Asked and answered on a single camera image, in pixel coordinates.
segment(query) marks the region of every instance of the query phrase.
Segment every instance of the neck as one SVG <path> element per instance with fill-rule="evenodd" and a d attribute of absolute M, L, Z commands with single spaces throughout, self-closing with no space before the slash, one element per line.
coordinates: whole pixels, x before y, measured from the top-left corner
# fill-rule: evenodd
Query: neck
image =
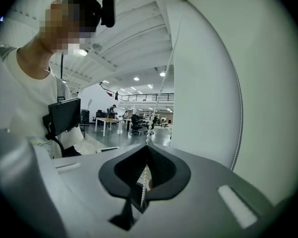
<path fill-rule="evenodd" d="M 44 39 L 36 35 L 18 50 L 17 60 L 26 74 L 36 79 L 43 79 L 49 74 L 49 61 L 53 54 Z"/>

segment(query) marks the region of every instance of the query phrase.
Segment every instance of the ceiling light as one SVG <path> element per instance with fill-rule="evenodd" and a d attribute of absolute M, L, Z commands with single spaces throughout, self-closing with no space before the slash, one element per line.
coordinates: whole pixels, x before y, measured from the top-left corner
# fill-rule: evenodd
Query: ceiling light
<path fill-rule="evenodd" d="M 78 50 L 77 53 L 79 53 L 80 55 L 82 55 L 83 57 L 86 56 L 88 54 L 88 52 L 86 50 Z"/>

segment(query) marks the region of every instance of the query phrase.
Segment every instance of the white strip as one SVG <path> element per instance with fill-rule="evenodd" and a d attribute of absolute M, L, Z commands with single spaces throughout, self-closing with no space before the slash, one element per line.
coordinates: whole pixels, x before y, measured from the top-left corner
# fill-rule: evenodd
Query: white strip
<path fill-rule="evenodd" d="M 80 163 L 77 162 L 77 163 L 73 163 L 73 164 L 70 164 L 67 166 L 56 167 L 56 170 L 59 172 L 59 174 L 61 174 L 61 173 L 65 173 L 68 171 L 72 171 L 74 169 L 78 169 L 79 167 L 80 167 Z"/>
<path fill-rule="evenodd" d="M 228 185 L 221 186 L 218 192 L 241 228 L 248 228 L 257 221 L 255 214 L 239 199 Z"/>

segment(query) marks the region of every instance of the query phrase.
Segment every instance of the printed graphic on shirt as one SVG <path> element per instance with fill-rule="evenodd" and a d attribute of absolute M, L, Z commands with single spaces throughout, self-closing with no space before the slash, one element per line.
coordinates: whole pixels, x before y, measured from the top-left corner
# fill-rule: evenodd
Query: printed graphic on shirt
<path fill-rule="evenodd" d="M 50 158 L 54 159 L 54 154 L 53 154 L 53 150 L 52 150 L 52 142 L 51 141 L 44 140 L 44 139 L 37 138 L 37 137 L 31 137 L 31 138 L 29 138 L 29 141 L 33 146 L 44 147 L 46 149 L 46 151 L 48 152 Z"/>

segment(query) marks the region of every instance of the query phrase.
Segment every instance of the white beaded chain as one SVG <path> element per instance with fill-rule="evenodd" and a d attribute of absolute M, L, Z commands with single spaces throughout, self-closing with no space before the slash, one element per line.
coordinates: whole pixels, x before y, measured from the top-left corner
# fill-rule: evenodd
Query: white beaded chain
<path fill-rule="evenodd" d="M 165 81 L 165 79 L 167 78 L 167 76 L 169 74 L 169 69 L 170 69 L 170 64 L 171 64 L 171 60 L 172 60 L 172 57 L 173 57 L 173 53 L 174 53 L 175 47 L 176 47 L 177 42 L 178 42 L 178 37 L 179 37 L 179 33 L 180 33 L 180 26 L 181 26 L 181 16 L 182 16 L 182 1 L 180 0 L 180 19 L 179 19 L 178 33 L 177 33 L 177 37 L 175 39 L 175 43 L 174 43 L 174 46 L 173 46 L 173 49 L 172 49 L 170 58 L 169 58 L 167 69 L 165 71 L 165 76 L 163 77 L 163 80 L 162 80 L 162 83 L 161 83 L 161 87 L 160 87 L 159 95 L 158 95 L 158 98 L 157 98 L 157 102 L 155 103 L 155 107 L 154 107 L 153 112 L 152 112 L 152 115 L 151 115 L 151 121 L 149 122 L 149 130 L 148 130 L 148 134 L 147 134 L 146 145 L 148 145 L 149 142 L 150 142 L 150 140 L 151 140 L 151 129 L 152 129 L 152 124 L 153 124 L 153 119 L 154 119 L 155 112 L 157 110 L 157 107 L 158 107 L 158 104 L 159 104 L 159 101 L 160 101 L 160 97 L 161 97 L 161 93 L 162 93 L 162 90 L 163 90 L 164 81 Z M 147 168 L 148 168 L 148 166 L 146 166 L 145 167 L 145 170 L 144 170 L 144 185 L 143 185 L 143 192 L 142 192 L 142 196 L 141 196 L 140 207 L 143 207 L 144 200 L 145 200 L 146 182 L 147 182 Z"/>

